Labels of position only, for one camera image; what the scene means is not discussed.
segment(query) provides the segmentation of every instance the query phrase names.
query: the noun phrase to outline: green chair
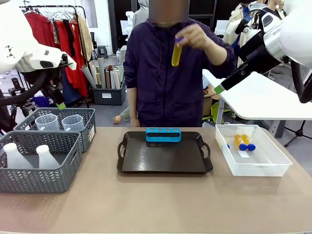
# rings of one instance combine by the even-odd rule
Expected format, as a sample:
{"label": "green chair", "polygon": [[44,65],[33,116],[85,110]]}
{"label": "green chair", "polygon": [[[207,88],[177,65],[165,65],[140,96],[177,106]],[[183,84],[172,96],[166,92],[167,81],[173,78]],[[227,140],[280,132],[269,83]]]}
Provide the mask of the green chair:
{"label": "green chair", "polygon": [[[219,110],[219,103],[215,103],[214,105],[211,106],[210,110],[211,110],[211,115],[210,116],[207,116],[207,117],[203,117],[202,120],[209,120],[209,119],[212,119],[214,123],[216,123],[216,118],[218,116],[218,110]],[[227,112],[230,112],[231,109],[227,109],[227,110],[224,110],[223,113],[227,113]]]}

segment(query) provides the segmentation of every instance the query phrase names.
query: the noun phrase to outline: red garment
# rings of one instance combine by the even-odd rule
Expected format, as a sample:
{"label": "red garment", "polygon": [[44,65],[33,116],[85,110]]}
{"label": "red garment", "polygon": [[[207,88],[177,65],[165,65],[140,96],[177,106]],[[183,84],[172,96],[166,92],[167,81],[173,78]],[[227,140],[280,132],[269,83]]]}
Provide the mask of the red garment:
{"label": "red garment", "polygon": [[27,13],[25,16],[39,44],[55,47],[52,23],[35,12]]}
{"label": "red garment", "polygon": [[77,63],[77,69],[71,70],[69,67],[65,68],[66,75],[68,81],[71,85],[79,90],[79,93],[86,97],[88,96],[87,90],[87,78],[84,73],[80,70],[84,65],[84,60],[81,54],[81,46],[80,46],[80,37],[79,37],[79,30],[77,23],[69,23],[71,30],[74,34],[74,49],[75,49],[75,56],[71,56],[70,47],[69,47],[69,40],[65,25],[62,21],[57,21],[56,25],[58,28],[58,37],[59,37],[59,44],[61,51],[68,53],[69,56]]}

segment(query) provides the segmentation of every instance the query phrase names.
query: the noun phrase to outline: white plastic basket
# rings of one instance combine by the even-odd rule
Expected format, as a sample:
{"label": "white plastic basket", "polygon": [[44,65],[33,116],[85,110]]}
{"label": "white plastic basket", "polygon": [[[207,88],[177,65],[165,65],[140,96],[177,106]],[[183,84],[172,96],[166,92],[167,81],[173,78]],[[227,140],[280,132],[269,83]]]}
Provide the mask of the white plastic basket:
{"label": "white plastic basket", "polygon": [[[239,152],[234,141],[236,134],[246,134],[256,149]],[[292,165],[257,125],[216,125],[215,138],[234,176],[283,176]]]}

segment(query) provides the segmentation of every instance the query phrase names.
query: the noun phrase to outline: hanging clothes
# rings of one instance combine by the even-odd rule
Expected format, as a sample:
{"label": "hanging clothes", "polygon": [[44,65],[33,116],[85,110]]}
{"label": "hanging clothes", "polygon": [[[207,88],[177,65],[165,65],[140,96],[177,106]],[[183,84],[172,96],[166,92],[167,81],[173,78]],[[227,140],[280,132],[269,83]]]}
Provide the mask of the hanging clothes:
{"label": "hanging clothes", "polygon": [[71,46],[73,45],[73,48],[75,50],[75,55],[72,56],[72,59],[77,63],[77,69],[71,70],[69,67],[65,68],[66,75],[68,81],[71,83],[73,88],[78,89],[79,93],[86,97],[88,96],[88,90],[87,90],[87,79],[83,72],[80,70],[80,68],[84,65],[84,60],[81,55],[81,45],[80,45],[80,38],[79,38],[79,29],[78,24],[70,22],[69,23],[70,28],[69,30],[72,31],[72,34],[74,36],[73,40],[69,40],[69,36],[67,33],[66,26],[64,22],[57,21],[56,26],[58,30],[58,38],[59,38],[59,44],[62,51],[68,53],[71,55]]}
{"label": "hanging clothes", "polygon": [[52,23],[35,12],[27,13],[25,16],[39,44],[55,47]]}
{"label": "hanging clothes", "polygon": [[90,33],[90,30],[86,21],[80,15],[78,15],[78,22],[79,22],[83,52],[85,54],[86,60],[90,61],[91,56],[92,56],[92,51],[93,51],[91,33]]}
{"label": "hanging clothes", "polygon": [[77,89],[74,89],[72,85],[68,82],[65,70],[62,71],[62,84],[65,104],[70,104],[81,98],[79,91]]}
{"label": "hanging clothes", "polygon": [[69,25],[69,20],[64,19],[63,23],[65,25],[67,35],[68,35],[68,45],[70,48],[70,56],[75,57],[75,48],[74,48],[75,37],[74,37],[73,31]]}

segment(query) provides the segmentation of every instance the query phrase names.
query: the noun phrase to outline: black cable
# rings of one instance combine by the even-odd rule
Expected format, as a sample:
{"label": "black cable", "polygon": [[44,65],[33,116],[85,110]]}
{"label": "black cable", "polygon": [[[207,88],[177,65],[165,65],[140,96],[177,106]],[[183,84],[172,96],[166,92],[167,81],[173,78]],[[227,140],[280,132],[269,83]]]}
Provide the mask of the black cable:
{"label": "black cable", "polygon": [[292,66],[292,79],[297,94],[299,96],[299,100],[301,103],[307,103],[312,100],[312,79],[308,79],[307,83],[305,84],[306,87],[304,87],[301,79],[300,64],[292,60],[291,66]]}
{"label": "black cable", "polygon": [[44,72],[44,70],[42,71],[42,76],[34,83],[33,86],[31,86],[29,90],[14,97],[0,98],[0,106],[14,105],[20,102],[24,102],[25,100],[28,100],[29,98],[34,96],[46,82],[46,73]]}

